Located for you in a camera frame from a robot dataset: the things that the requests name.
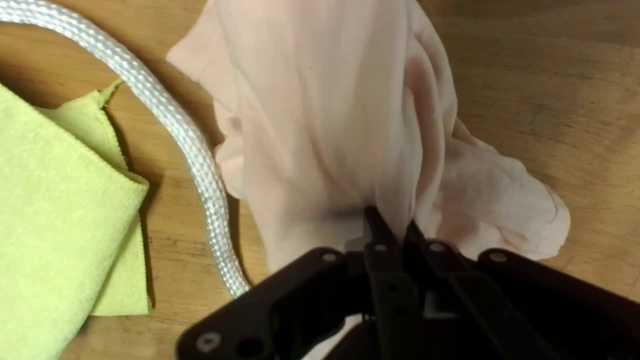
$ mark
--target screw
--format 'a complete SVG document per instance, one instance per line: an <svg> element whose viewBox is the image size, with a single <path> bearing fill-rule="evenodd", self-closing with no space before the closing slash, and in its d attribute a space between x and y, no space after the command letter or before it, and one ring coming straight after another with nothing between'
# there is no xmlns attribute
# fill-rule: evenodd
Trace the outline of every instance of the screw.
<svg viewBox="0 0 640 360"><path fill-rule="evenodd" d="M506 255L502 255L502 252L492 252L489 259L492 263L506 263L509 261Z"/></svg>
<svg viewBox="0 0 640 360"><path fill-rule="evenodd" d="M428 251L433 251L433 252L446 252L446 246L441 245L441 243L433 243L433 245L428 245Z"/></svg>
<svg viewBox="0 0 640 360"><path fill-rule="evenodd" d="M387 245L374 245L376 252L387 252Z"/></svg>
<svg viewBox="0 0 640 360"><path fill-rule="evenodd" d="M217 351L221 346L222 338L218 332L204 332L198 342L197 348L204 354Z"/></svg>
<svg viewBox="0 0 640 360"><path fill-rule="evenodd" d="M327 252L327 255L322 255L322 261L325 261L325 263L336 263L339 257L336 257L335 252Z"/></svg>

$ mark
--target black bracket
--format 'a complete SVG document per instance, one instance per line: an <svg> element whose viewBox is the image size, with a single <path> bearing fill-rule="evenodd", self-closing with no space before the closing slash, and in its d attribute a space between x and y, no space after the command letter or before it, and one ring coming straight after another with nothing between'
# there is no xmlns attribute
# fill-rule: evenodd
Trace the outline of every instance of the black bracket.
<svg viewBox="0 0 640 360"><path fill-rule="evenodd" d="M331 360L640 360L640 306L506 251L478 263L399 243L366 211L363 252L317 249L188 328L180 360L298 360L360 315Z"/></svg>

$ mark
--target wooden surface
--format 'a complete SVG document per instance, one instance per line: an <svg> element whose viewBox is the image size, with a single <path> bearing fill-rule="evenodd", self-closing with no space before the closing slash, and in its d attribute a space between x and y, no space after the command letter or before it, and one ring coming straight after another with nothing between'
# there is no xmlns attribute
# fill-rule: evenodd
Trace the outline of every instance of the wooden surface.
<svg viewBox="0 0 640 360"><path fill-rule="evenodd" d="M135 50L207 131L208 96L164 63L202 0L56 0ZM640 300L640 4L635 0L422 3L448 48L461 118L500 152L521 159L572 211L572 234L548 264ZM56 107L117 77L46 30L0 30L0 83ZM176 337L229 300L204 245L204 221L179 148L124 88L110 114L133 168L152 182L143 211L155 311L92 318L65 359L172 359ZM232 205L234 236L252 281L263 249L247 209Z"/></svg>

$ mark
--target cloth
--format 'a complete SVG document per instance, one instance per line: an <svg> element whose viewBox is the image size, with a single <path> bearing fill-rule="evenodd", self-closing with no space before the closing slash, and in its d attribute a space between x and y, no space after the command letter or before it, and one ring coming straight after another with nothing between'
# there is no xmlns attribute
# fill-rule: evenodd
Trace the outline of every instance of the cloth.
<svg viewBox="0 0 640 360"><path fill-rule="evenodd" d="M126 159L108 117L103 111L119 86L120 83L114 83L103 92L90 92L61 108L38 111L101 154L105 162L126 174ZM141 218L137 218L122 241L122 249L103 286L92 316L137 316L149 313L144 236Z"/></svg>
<svg viewBox="0 0 640 360"><path fill-rule="evenodd" d="M131 294L135 303L144 299L137 306L117 296L135 284L117 284L124 278L117 272L135 270L131 259L143 252L138 241L124 245L124 238L137 232L133 224L149 185L128 173L114 150L114 133L103 114L108 96L90 95L38 112L0 86L3 359L61 359L95 311L120 252L110 278L114 294L103 294L97 315L120 306L144 313L149 305L146 291Z"/></svg>
<svg viewBox="0 0 640 360"><path fill-rule="evenodd" d="M215 99L217 162L270 270L363 238L368 205L399 238L416 221L471 259L548 259L567 241L565 203L458 121L445 47L415 0L210 0L168 61Z"/></svg>

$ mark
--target silver braided tube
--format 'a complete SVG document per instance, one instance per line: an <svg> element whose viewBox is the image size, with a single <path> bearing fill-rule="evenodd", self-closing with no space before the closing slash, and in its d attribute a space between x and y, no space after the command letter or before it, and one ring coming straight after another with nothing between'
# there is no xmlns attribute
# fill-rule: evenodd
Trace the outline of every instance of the silver braided tube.
<svg viewBox="0 0 640 360"><path fill-rule="evenodd" d="M0 0L0 23L31 24L58 33L112 69L161 121L183 150L207 214L208 245L224 286L237 299L250 286L234 255L229 230L229 205L215 159L202 133L156 77L120 43L62 7L45 0Z"/></svg>

